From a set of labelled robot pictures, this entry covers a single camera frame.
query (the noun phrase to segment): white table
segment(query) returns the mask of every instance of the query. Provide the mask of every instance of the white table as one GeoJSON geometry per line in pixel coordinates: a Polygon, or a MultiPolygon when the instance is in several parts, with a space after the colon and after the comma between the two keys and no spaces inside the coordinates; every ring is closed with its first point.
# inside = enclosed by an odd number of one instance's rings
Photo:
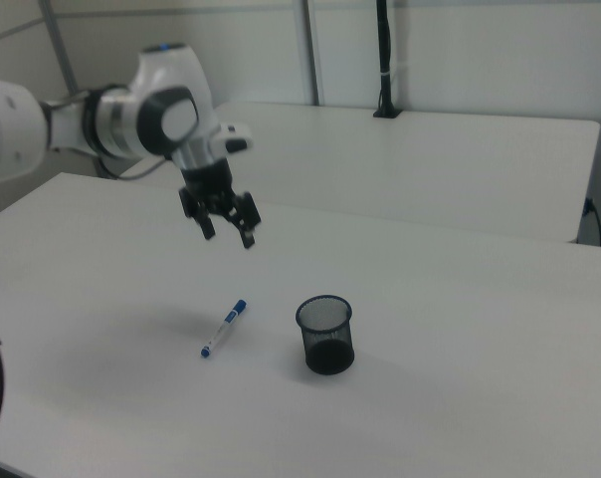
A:
{"type": "Polygon", "coordinates": [[[0,214],[0,462],[38,478],[601,476],[601,249],[60,175],[0,214]],[[297,306],[349,300],[315,375],[297,306]],[[208,360],[202,345],[248,301],[208,360]]]}
{"type": "MultiPolygon", "coordinates": [[[[561,242],[577,237],[599,124],[225,104],[254,149],[231,159],[237,189],[275,204],[561,242]]],[[[140,172],[156,159],[137,165],[140,172]]],[[[141,181],[180,187],[164,166],[141,181]]]]}

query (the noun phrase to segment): pen holder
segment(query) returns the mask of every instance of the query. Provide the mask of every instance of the pen holder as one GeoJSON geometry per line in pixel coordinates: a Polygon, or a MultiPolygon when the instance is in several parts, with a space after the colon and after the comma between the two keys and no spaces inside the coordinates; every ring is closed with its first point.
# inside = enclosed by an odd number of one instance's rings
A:
{"type": "Polygon", "coordinates": [[[321,375],[334,375],[353,363],[351,306],[336,296],[317,296],[297,310],[307,366],[321,375]]]}

